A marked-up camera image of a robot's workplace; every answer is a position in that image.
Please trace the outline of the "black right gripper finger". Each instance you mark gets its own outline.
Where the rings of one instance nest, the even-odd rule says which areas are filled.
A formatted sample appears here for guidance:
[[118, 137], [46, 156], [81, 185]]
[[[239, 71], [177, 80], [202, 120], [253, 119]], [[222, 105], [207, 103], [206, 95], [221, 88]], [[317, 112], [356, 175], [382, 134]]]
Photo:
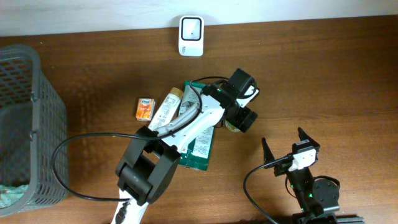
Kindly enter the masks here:
[[263, 158], [264, 164], [269, 164], [275, 161], [274, 155], [265, 138], [262, 138]]
[[301, 141], [308, 140], [312, 144], [315, 142], [301, 127], [298, 127], [298, 136]]

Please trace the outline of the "green lid jar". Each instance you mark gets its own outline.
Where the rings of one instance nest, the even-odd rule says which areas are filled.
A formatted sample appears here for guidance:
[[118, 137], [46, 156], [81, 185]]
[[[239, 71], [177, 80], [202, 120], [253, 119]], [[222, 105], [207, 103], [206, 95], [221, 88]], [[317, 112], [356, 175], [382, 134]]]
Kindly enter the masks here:
[[224, 122], [224, 125], [225, 125], [225, 127], [226, 127], [229, 131], [231, 131], [231, 132], [234, 132], [234, 133], [240, 132], [240, 130], [239, 130], [237, 127], [233, 126], [233, 125], [232, 125], [230, 122], [228, 122], [228, 121], [225, 121], [225, 122]]

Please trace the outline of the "green white 3M package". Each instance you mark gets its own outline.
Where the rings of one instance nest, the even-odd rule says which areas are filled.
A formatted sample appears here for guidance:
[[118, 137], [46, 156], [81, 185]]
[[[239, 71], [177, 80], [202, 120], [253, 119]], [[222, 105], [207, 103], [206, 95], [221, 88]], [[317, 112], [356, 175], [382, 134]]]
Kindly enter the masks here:
[[[190, 82], [184, 83], [184, 94], [179, 106], [178, 115], [184, 114], [192, 105], [198, 103], [198, 97], [190, 88]], [[201, 132], [185, 149], [181, 152], [180, 166], [195, 170], [207, 171], [213, 145], [215, 128], [210, 126]]]

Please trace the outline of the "white tube gold cap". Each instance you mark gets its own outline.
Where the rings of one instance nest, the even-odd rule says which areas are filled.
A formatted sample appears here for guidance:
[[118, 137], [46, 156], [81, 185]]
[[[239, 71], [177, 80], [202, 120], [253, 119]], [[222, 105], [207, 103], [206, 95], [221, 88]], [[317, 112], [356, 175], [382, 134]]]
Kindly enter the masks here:
[[169, 124], [182, 100], [183, 91], [173, 87], [156, 111], [148, 128], [153, 131]]

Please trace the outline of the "small orange tissue pack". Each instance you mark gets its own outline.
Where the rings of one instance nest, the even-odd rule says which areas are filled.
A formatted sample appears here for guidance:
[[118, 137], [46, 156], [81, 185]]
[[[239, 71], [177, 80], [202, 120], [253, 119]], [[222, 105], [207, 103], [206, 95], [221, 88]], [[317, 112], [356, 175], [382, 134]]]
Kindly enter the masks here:
[[136, 111], [138, 121], [151, 121], [155, 110], [155, 99], [139, 98]]

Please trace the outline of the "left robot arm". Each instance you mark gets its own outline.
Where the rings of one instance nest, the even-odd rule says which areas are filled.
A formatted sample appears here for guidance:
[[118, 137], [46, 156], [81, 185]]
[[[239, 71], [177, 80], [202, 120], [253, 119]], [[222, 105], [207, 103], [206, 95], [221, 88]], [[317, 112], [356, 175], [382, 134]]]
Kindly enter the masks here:
[[257, 117], [246, 105], [258, 94], [254, 84], [207, 85], [198, 92], [198, 104], [175, 120], [153, 131], [140, 128], [116, 167], [119, 194], [127, 200], [119, 202], [112, 222], [141, 221], [169, 186], [183, 149], [202, 131], [222, 119], [246, 131]]

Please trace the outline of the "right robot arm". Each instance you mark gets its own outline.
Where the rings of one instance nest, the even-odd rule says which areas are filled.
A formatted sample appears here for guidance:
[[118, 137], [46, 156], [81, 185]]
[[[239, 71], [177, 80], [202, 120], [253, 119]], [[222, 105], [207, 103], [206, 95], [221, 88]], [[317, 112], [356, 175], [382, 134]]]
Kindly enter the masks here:
[[292, 215], [292, 223], [364, 223], [359, 216], [337, 216], [340, 210], [340, 182], [332, 177], [313, 176], [310, 166], [318, 161], [320, 145], [302, 128], [298, 128], [300, 141], [292, 145], [292, 152], [276, 159], [265, 138], [262, 138], [265, 168], [273, 168], [276, 177], [284, 175], [300, 205], [301, 212]]

